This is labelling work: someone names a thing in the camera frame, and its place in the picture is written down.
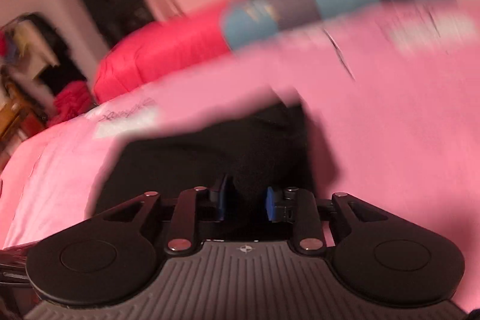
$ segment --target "silver screw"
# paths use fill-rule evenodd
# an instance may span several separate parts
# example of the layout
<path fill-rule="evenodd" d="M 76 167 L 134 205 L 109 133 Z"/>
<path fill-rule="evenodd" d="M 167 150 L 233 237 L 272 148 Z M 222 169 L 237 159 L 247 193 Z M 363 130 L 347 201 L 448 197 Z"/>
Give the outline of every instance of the silver screw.
<path fill-rule="evenodd" d="M 169 241 L 169 248 L 172 251 L 185 251 L 191 247 L 190 240 L 187 239 L 172 239 Z"/>
<path fill-rule="evenodd" d="M 316 238 L 307 238 L 300 241 L 300 247 L 305 251 L 316 251 L 323 247 L 323 241 Z"/>

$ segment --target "pink bed sheet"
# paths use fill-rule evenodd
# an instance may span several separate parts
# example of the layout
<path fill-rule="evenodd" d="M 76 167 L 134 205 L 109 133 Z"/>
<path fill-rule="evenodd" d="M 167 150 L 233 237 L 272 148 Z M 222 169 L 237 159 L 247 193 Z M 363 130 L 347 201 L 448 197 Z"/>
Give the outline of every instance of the pink bed sheet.
<path fill-rule="evenodd" d="M 405 33 L 411 23 L 423 41 Z M 349 192 L 453 240 L 466 259 L 454 300 L 470 311 L 480 305 L 479 32 L 480 2 L 377 6 L 118 97 L 52 128 L 45 142 L 27 141 L 14 156 L 3 190 L 22 200 L 5 246 L 82 221 L 132 137 L 120 132 L 141 119 L 154 134 L 172 134 L 245 115 L 275 94 L 298 95 L 313 121 L 318 196 Z M 335 165 L 326 164 L 320 135 Z M 28 148 L 40 156 L 29 157 Z M 20 165 L 30 172 L 24 182 L 14 179 Z"/>

